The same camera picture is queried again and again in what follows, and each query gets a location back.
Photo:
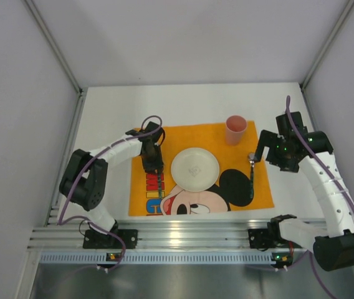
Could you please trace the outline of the cream round plate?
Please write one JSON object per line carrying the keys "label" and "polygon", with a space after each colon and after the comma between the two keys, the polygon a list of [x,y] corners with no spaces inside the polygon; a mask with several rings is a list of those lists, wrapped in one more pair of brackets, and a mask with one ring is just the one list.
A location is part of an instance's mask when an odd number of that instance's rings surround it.
{"label": "cream round plate", "polygon": [[181,189],[201,192],[210,188],[220,174],[216,157],[202,148],[188,148],[178,153],[171,163],[171,176]]}

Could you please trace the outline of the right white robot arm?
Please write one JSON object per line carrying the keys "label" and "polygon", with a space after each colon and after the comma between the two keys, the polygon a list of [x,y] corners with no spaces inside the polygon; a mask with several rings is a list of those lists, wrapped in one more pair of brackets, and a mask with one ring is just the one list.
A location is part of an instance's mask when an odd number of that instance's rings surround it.
{"label": "right white robot arm", "polygon": [[326,222],[319,229],[287,214],[267,224],[276,244],[293,242],[313,253],[325,271],[354,266],[354,209],[347,203],[348,189],[340,176],[333,147],[322,131],[309,132],[300,112],[276,117],[278,131],[262,130],[254,154],[281,171],[304,173],[310,182]]}

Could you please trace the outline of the spoon with green handle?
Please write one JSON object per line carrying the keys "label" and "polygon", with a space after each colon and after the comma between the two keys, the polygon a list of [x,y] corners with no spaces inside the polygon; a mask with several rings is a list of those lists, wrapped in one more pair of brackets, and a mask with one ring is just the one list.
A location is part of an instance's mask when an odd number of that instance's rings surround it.
{"label": "spoon with green handle", "polygon": [[253,200],[254,198],[254,166],[256,164],[255,153],[248,154],[248,160],[250,164],[250,194],[249,198]]}

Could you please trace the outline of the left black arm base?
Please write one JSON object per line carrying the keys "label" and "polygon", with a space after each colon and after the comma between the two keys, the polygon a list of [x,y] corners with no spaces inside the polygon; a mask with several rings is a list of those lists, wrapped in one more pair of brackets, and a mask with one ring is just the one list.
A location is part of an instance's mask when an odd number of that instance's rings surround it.
{"label": "left black arm base", "polygon": [[[123,244],[116,237],[96,229],[91,223],[84,232],[84,249],[122,249]],[[112,233],[121,239],[126,249],[134,249],[138,242],[138,231],[136,229],[113,229]]]}

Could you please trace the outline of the pink plastic cup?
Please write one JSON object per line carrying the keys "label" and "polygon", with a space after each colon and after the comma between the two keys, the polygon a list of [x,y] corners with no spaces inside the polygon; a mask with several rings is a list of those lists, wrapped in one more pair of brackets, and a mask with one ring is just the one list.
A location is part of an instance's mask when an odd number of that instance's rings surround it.
{"label": "pink plastic cup", "polygon": [[239,115],[232,115],[226,120],[226,143],[231,146],[238,145],[247,129],[247,120]]}

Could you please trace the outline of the fork with green handle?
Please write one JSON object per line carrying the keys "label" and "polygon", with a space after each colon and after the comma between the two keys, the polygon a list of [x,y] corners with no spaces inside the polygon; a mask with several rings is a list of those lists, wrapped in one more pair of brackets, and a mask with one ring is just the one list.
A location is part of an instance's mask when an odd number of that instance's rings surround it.
{"label": "fork with green handle", "polygon": [[164,189],[164,176],[162,170],[158,169],[156,171],[157,175],[157,185],[158,185],[158,199],[161,201],[163,199],[163,189]]}

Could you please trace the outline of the orange Mickey Mouse placemat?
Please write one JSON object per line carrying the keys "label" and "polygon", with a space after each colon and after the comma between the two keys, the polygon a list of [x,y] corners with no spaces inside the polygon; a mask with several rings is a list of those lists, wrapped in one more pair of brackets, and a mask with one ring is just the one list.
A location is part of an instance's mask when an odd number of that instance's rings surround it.
{"label": "orange Mickey Mouse placemat", "polygon": [[[223,123],[169,126],[161,146],[164,162],[163,199],[158,199],[154,175],[146,174],[141,158],[132,160],[129,216],[174,216],[210,214],[274,207],[265,163],[254,166],[254,198],[250,194],[248,154],[258,141],[256,124],[249,121],[238,145],[226,143]],[[189,192],[181,189],[171,176],[175,156],[188,148],[202,148],[218,160],[218,180],[207,190]]]}

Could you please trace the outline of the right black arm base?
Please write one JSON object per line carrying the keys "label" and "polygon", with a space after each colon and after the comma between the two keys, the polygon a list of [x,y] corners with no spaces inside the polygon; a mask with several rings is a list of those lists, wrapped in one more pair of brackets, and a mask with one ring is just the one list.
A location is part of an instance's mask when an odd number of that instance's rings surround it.
{"label": "right black arm base", "polygon": [[274,248],[288,248],[289,241],[281,237],[279,223],[296,218],[296,216],[291,214],[279,215],[267,222],[265,229],[248,229],[250,248],[262,252]]}

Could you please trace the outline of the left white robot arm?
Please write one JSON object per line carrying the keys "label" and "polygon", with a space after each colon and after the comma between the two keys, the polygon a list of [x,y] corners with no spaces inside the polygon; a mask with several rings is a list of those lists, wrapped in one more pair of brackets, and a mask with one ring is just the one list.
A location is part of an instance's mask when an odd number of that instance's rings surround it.
{"label": "left white robot arm", "polygon": [[154,175],[155,190],[161,193],[164,162],[161,144],[165,139],[162,121],[145,119],[139,130],[127,131],[119,140],[91,151],[75,150],[67,164],[59,192],[65,203],[58,225],[82,220],[102,234],[113,232],[118,222],[103,207],[108,169],[132,158],[140,157],[146,174]]}

